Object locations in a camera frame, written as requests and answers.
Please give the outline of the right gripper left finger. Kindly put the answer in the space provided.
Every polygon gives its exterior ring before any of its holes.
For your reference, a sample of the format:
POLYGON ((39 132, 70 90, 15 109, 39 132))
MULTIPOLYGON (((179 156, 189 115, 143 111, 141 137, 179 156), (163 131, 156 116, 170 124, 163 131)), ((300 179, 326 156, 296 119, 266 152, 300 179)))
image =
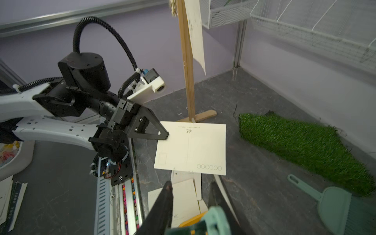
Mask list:
POLYGON ((171 181, 163 186, 147 218, 135 235, 164 235, 171 228, 173 187, 171 181))

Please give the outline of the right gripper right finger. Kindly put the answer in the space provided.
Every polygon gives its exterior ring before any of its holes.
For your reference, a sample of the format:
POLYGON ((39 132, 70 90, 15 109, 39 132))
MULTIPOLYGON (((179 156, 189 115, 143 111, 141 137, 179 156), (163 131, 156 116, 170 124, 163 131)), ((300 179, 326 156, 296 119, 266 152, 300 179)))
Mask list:
POLYGON ((218 184, 215 181, 211 182, 209 192, 209 208, 212 206, 219 206, 224 210, 232 235, 245 234, 245 232, 241 229, 238 222, 236 221, 233 213, 227 205, 227 202, 225 201, 222 192, 220 191, 218 184))

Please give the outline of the white postcard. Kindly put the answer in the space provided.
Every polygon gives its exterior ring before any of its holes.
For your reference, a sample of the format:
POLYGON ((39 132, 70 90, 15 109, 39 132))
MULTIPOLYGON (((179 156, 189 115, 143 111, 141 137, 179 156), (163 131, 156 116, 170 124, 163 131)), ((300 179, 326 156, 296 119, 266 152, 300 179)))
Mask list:
POLYGON ((176 171, 171 172, 171 182, 180 188, 186 186, 188 191, 195 191, 197 200, 202 199, 202 177, 201 173, 176 171))
MULTIPOLYGON (((240 222, 239 222, 239 219, 238 219, 238 216, 237 216, 237 211, 236 211, 235 206, 233 204, 233 201, 232 201, 232 199, 231 199, 231 197, 230 197, 230 195, 229 195, 229 193, 228 193, 228 191, 227 191, 227 189, 225 187, 225 184, 224 184, 224 182, 222 180, 222 177, 220 175, 214 175, 213 177, 214 177, 214 179, 212 181, 215 181, 218 184, 218 186, 220 188, 220 191, 222 192, 222 194, 223 194, 223 196, 225 198, 225 201, 227 202, 227 205, 229 206, 231 212, 233 213, 236 221, 240 225, 240 222)), ((207 208, 209 209, 209 199, 205 203, 206 203, 207 208)))
POLYGON ((161 121, 155 169, 226 175, 226 124, 161 121))
MULTIPOLYGON (((181 223, 200 214, 200 208, 195 191, 188 191, 188 187, 180 188, 173 185, 173 214, 172 228, 178 227, 181 223)), ((151 211, 162 188, 148 192, 148 210, 151 211)))
POLYGON ((206 74, 200 1, 187 0, 185 1, 185 7, 193 58, 199 63, 204 74, 206 74))

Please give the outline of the green clothespin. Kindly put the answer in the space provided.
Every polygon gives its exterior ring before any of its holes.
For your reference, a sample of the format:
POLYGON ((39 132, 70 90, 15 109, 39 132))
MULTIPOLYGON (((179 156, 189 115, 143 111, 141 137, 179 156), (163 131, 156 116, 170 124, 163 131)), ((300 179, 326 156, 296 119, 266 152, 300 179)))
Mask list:
POLYGON ((192 225, 167 229, 165 235, 231 235, 226 214, 220 206, 210 209, 192 225))

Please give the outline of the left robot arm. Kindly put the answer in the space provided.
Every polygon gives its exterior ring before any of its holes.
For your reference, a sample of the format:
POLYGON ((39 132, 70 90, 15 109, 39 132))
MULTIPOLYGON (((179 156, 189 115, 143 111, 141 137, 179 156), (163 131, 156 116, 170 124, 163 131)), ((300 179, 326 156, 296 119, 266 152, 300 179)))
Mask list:
POLYGON ((1 143, 51 141, 82 146, 120 162, 128 139, 166 140, 168 131, 144 107, 148 92, 159 93, 165 83, 154 70, 140 69, 123 38, 98 17, 79 21, 73 51, 58 63, 60 77, 43 78, 1 91, 1 143), (98 24, 108 30, 128 56, 134 73, 117 94, 104 59, 81 52, 84 28, 98 24))

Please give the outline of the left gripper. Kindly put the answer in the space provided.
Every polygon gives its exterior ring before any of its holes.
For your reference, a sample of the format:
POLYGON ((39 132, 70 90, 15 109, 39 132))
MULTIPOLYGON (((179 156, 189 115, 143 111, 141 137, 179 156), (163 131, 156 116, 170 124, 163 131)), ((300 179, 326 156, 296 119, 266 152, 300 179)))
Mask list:
POLYGON ((105 118, 89 142, 102 158, 119 162, 128 152, 128 138, 166 140, 169 136, 155 114, 147 107, 121 99, 118 104, 89 98, 89 108, 105 118))

